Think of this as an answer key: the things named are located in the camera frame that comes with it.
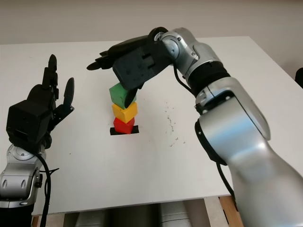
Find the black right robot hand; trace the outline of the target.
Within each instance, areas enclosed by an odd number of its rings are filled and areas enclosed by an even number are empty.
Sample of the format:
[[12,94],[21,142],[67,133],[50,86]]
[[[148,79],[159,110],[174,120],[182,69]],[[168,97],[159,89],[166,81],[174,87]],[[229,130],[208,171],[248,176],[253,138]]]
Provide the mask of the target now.
[[150,78],[148,63],[152,63],[147,52],[148,36],[132,38],[100,53],[87,70],[112,69],[124,91],[123,108],[134,101],[137,90]]

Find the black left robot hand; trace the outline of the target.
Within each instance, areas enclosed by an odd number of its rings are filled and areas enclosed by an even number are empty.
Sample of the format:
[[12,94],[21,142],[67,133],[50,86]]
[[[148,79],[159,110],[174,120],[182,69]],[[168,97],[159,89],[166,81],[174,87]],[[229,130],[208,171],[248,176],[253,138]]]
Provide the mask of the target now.
[[27,100],[38,104],[39,107],[46,108],[46,116],[39,118],[39,131],[35,133],[46,149],[50,148],[52,143],[51,131],[74,110],[71,105],[74,97],[74,78],[69,78],[64,91],[64,101],[59,106],[56,106],[56,100],[59,99],[57,86],[57,58],[51,54],[48,66],[44,69],[42,84],[34,86],[27,97]]

